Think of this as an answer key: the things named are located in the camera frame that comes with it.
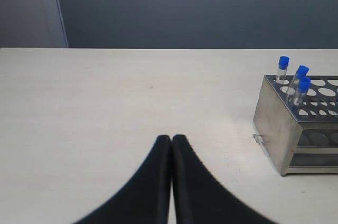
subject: gray wall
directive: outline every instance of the gray wall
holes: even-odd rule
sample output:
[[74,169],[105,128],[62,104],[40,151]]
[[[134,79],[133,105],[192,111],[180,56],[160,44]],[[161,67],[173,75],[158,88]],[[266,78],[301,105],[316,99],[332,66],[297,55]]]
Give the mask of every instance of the gray wall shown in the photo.
[[338,0],[60,0],[70,47],[338,48]]
[[0,0],[0,47],[67,47],[57,0]]

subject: table surface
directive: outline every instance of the table surface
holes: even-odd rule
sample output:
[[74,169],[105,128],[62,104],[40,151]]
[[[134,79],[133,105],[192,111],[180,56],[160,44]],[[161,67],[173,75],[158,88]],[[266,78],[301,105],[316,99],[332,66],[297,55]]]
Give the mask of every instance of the table surface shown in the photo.
[[177,133],[270,219],[335,223],[338,175],[281,177],[252,137],[263,74],[281,55],[290,74],[303,63],[338,75],[338,50],[0,49],[0,223],[76,221],[125,184],[157,135]]

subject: white table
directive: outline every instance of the white table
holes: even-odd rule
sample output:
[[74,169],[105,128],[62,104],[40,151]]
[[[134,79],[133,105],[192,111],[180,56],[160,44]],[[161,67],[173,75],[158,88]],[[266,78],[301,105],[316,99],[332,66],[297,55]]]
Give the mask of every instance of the white table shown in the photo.
[[[0,223],[70,223],[187,135],[211,173],[279,223],[335,223],[338,175],[281,177],[254,141],[280,55],[338,74],[338,50],[0,49]],[[171,207],[169,223],[175,223]]]

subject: test tube rack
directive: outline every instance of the test tube rack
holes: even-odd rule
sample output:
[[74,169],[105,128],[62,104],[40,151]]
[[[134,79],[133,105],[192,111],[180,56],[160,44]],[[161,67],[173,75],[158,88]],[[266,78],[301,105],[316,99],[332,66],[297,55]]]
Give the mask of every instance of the test tube rack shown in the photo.
[[272,163],[281,175],[338,173],[338,76],[308,76],[300,106],[288,102],[284,84],[265,75],[253,118]]

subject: blue cap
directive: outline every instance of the blue cap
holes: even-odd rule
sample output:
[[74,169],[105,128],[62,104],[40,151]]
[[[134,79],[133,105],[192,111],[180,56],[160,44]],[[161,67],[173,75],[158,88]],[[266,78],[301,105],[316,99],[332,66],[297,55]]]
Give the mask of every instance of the blue cap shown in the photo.
[[296,78],[300,79],[304,76],[306,76],[307,72],[309,71],[309,68],[306,66],[299,66],[298,70],[296,72]]
[[279,58],[278,68],[280,70],[285,70],[285,69],[287,69],[288,65],[289,65],[289,57],[281,56]]
[[310,88],[311,80],[308,77],[302,77],[298,84],[298,91],[300,93],[306,93]]

